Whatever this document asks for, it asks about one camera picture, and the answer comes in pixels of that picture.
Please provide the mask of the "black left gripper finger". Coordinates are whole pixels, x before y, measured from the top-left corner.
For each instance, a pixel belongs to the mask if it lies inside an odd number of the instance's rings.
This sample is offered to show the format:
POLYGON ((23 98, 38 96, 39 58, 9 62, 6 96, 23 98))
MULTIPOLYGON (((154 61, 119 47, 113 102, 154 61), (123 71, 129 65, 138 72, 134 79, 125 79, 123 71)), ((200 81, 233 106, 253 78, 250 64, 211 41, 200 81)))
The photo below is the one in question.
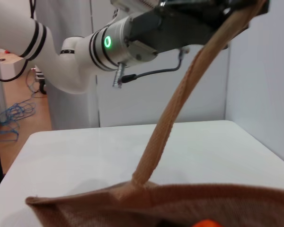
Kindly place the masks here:
POLYGON ((248 28, 250 21, 257 16, 266 14, 269 10, 268 0, 254 0, 245 8, 242 9, 244 16, 246 17, 243 22, 243 28, 248 28))

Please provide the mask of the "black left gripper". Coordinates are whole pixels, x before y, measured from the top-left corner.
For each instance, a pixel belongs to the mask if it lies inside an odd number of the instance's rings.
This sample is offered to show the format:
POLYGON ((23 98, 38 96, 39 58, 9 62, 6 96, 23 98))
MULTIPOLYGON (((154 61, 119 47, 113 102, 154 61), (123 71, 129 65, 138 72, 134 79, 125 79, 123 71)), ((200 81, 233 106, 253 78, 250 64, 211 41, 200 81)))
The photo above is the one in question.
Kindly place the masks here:
POLYGON ((133 0, 126 47, 141 59, 187 45, 205 45, 240 0, 133 0))

